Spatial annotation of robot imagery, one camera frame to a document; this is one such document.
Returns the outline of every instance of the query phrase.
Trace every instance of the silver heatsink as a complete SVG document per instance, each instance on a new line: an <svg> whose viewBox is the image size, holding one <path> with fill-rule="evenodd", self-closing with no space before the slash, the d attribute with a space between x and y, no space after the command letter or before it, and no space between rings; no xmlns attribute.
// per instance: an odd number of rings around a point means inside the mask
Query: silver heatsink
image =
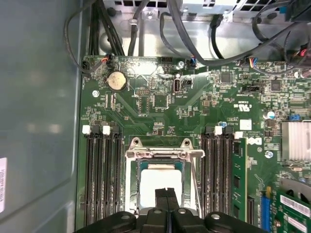
<svg viewBox="0 0 311 233"><path fill-rule="evenodd" d="M282 158L311 161L311 122L282 123Z"/></svg>

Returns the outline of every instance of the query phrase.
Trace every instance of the blue expansion slot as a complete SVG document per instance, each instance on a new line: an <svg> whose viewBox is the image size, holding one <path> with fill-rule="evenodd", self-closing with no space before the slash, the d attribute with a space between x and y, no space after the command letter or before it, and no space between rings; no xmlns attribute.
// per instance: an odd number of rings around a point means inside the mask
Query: blue expansion slot
<svg viewBox="0 0 311 233"><path fill-rule="evenodd" d="M270 199L261 196L261 228L270 232Z"/></svg>

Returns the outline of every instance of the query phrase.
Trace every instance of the black cable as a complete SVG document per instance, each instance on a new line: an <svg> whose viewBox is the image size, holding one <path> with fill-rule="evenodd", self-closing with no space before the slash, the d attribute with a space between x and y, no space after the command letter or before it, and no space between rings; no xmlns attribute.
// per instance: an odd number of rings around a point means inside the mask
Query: black cable
<svg viewBox="0 0 311 233"><path fill-rule="evenodd" d="M81 12L83 12L84 10L86 10L87 8L89 8L96 0L91 0L88 3L85 4L85 6L79 8L77 11L75 11L66 21L65 21L65 25L64 25L64 41L65 41L65 46L68 52L69 57L72 59L72 61L74 62L74 64L77 66L77 68L82 71L83 73L92 73L95 70L98 69L98 67L103 63L102 61L99 61L97 64L95 64L94 67L92 67L92 69L84 69L83 67L81 67L78 62L76 61L76 59L74 58L71 46L70 46L70 41L69 41L69 33L68 33L68 27L69 27L69 23L70 21L77 15L79 15Z"/></svg>
<svg viewBox="0 0 311 233"><path fill-rule="evenodd" d="M88 40L89 55L99 55L98 39L99 39L99 19L96 5L94 4L92 5L91 9L91 20L90 20L90 30Z"/></svg>
<svg viewBox="0 0 311 233"><path fill-rule="evenodd" d="M142 0L137 8L137 10L135 11L134 15L133 15L133 19L134 20L138 20L142 10L147 6L147 4L149 3L150 0ZM128 56L133 56L134 55L134 49L135 49L135 44L136 44L136 38L137 38L137 25L132 25L131 27L131 41L130 41L130 45L128 47Z"/></svg>
<svg viewBox="0 0 311 233"><path fill-rule="evenodd" d="M214 15L213 19L209 25L211 28L210 39L212 42L212 47L213 47L213 50L214 50L216 56L219 59L223 59L224 57L220 53L218 46L217 46L217 43L216 43L216 29L220 26L220 23L222 22L223 18L224 18L223 15Z"/></svg>
<svg viewBox="0 0 311 233"><path fill-rule="evenodd" d="M172 45L170 45L170 43L168 42L168 40L166 39L165 35L164 35L164 32L163 32L163 29L164 29L164 24L165 24L165 20L164 20L164 16L171 16L169 13L167 12L163 12L161 15L160 15L160 36L161 36L161 40L162 42L164 43L164 45L170 50L172 51L173 53L175 53L178 57L183 57L187 60L191 59L190 56L186 56L186 55L183 55L182 53L178 52L176 49L173 48Z"/></svg>
<svg viewBox="0 0 311 233"><path fill-rule="evenodd" d="M310 35L310 31L309 31L309 28L307 26L307 24L304 24L305 27L306 27L306 32L308 33L308 44L307 44L307 50L309 50L311 48L311 35ZM260 73L263 73L265 75L282 75L282 74L286 74L288 73L289 71L292 71L294 69L298 69L298 68L310 68L310 67L304 67L302 66L301 64L306 60L307 58L307 53L304 54L304 56L297 62L297 63L293 63L291 62L288 57L287 57L287 44L288 44L288 41L289 41L289 37L290 37L290 34L291 32L289 31L285 37L285 40L284 40L284 59L285 59L285 62L288 66L292 66L291 68L289 69L286 69L285 71L283 72L278 72L278 73L275 73L275 72L266 72L264 70L261 70L259 69L258 67L253 67L254 70L260 72Z"/></svg>
<svg viewBox="0 0 311 233"><path fill-rule="evenodd" d="M253 18L253 21L252 21L252 29L253 29L253 32L255 34L255 36L257 37L258 40L260 40L261 42L265 42L268 40L268 38L259 30L259 27L258 27L258 18L259 16L265 12L265 11L268 11L268 10L271 10L273 8L278 8L278 7L283 7L283 6L287 6L289 3L289 1L281 1L281 2L275 2L275 3L272 3L270 5L266 5L265 7L263 7L259 12L258 14ZM270 44L271 47L275 48L276 50L278 50L281 54L283 53L283 48L281 45L279 45L278 43L271 43Z"/></svg>
<svg viewBox="0 0 311 233"><path fill-rule="evenodd" d="M106 23L108 25L108 28L109 28L110 33L112 35L112 38L113 38L113 40L114 40L114 42L116 44L116 47L117 47L119 55L124 56L125 53L124 53L124 50L122 48L121 40L119 38L119 35L118 35L117 31L116 31L115 26L113 25L113 23L112 23L112 21L111 21L111 19L109 17L109 14L107 12L107 9L105 7L105 4L104 4L103 0L99 0L97 2L97 4L98 4L98 7L100 8L100 10L103 13L104 20L106 21Z"/></svg>
<svg viewBox="0 0 311 233"><path fill-rule="evenodd" d="M99 17L96 10L96 5L93 5L94 9L94 22L93 22L93 55L99 55Z"/></svg>
<svg viewBox="0 0 311 233"><path fill-rule="evenodd" d="M196 49L196 47L192 43L192 41L191 41L191 39L190 39L186 29L185 29L185 26L181 20L181 17L179 15L179 9L177 7L175 0L168 0L168 7L169 7L169 10L170 10L171 15L172 15L173 22L177 28L177 31L180 35L181 40L184 42L185 46L188 48L188 50L193 54L193 56L195 56L195 58L201 64L203 64L205 66L211 66L211 67L222 66L222 65L243 59L245 57L249 57L249 56L253 55L254 53L261 51L264 47L275 42L276 39L280 38L284 34L288 33L289 31L291 31L292 29L294 29L295 27L300 25L300 23L293 23L290 26L288 26L287 28L285 28L282 31L280 31L279 33L277 33L276 35L274 35L273 37L271 37L270 39L268 39L267 41L263 42L262 44L258 45L257 47L255 47L255 48L253 48L247 52L244 52L242 54L239 54L239 55L236 55L236 56L233 56L230 58L226 58L226 59L207 60L206 61L202 58L202 56L200 55L200 53L198 52L198 50Z"/></svg>
<svg viewBox="0 0 311 233"><path fill-rule="evenodd" d="M101 20L101 22L102 22L102 24L104 26L105 32L106 32L107 37L108 37L108 41L109 41L109 43L111 45L111 48L112 48L112 52L115 55L120 55L120 51L118 50L116 41L115 41L114 37L111 34L111 31L109 29L108 23L107 23L107 21L105 20L105 17L104 17L104 13L103 13L103 11L100 8L100 2L101 1L102 0L97 0L97 2L96 2L99 19Z"/></svg>

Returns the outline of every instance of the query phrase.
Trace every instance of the motherboard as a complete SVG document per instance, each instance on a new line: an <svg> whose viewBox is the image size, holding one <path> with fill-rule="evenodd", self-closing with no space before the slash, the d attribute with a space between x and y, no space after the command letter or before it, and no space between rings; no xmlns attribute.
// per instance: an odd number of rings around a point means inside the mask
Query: motherboard
<svg viewBox="0 0 311 233"><path fill-rule="evenodd" d="M84 66L102 59L86 56ZM155 189L171 187L201 217L220 211L268 232L308 232L310 81L169 57L115 56L83 74L76 229L139 214L155 206Z"/></svg>

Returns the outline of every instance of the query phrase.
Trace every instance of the screw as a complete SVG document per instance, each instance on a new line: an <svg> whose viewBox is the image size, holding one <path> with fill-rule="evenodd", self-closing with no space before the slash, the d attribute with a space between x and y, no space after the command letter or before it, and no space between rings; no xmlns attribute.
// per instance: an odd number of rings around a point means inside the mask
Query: screw
<svg viewBox="0 0 311 233"><path fill-rule="evenodd" d="M264 156L265 156L267 159L271 159L271 158L273 157L273 152L267 150L267 151L265 152Z"/></svg>
<svg viewBox="0 0 311 233"><path fill-rule="evenodd" d="M180 214L185 214L185 213L186 213L186 210L185 210L185 209L179 209L178 212L179 212Z"/></svg>
<svg viewBox="0 0 311 233"><path fill-rule="evenodd" d="M217 215L217 214L212 214L211 217L212 217L213 219L215 219L215 220L219 220L219 219L220 219L220 216Z"/></svg>
<svg viewBox="0 0 311 233"><path fill-rule="evenodd" d="M147 18L148 18L148 19L152 19L152 15L153 15L153 14L152 14L151 11L148 11L148 12L147 12Z"/></svg>
<svg viewBox="0 0 311 233"><path fill-rule="evenodd" d="M187 157L187 155L185 153L180 154L180 158L186 158L186 157Z"/></svg>
<svg viewBox="0 0 311 233"><path fill-rule="evenodd" d="M280 226L281 226L281 222L280 222L279 220L275 219L275 220L274 220L274 225L275 225L276 227L280 227Z"/></svg>
<svg viewBox="0 0 311 233"><path fill-rule="evenodd" d="M92 92L92 96L95 97L95 98L97 98L97 97L99 96L99 91L94 90L94 91Z"/></svg>
<svg viewBox="0 0 311 233"><path fill-rule="evenodd" d="M178 62L177 64L178 68L182 69L185 67L185 63L183 61Z"/></svg>
<svg viewBox="0 0 311 233"><path fill-rule="evenodd" d="M129 218L130 218L129 215L123 215L123 216L121 217L121 219L123 219L123 220L127 220L127 219L129 219Z"/></svg>

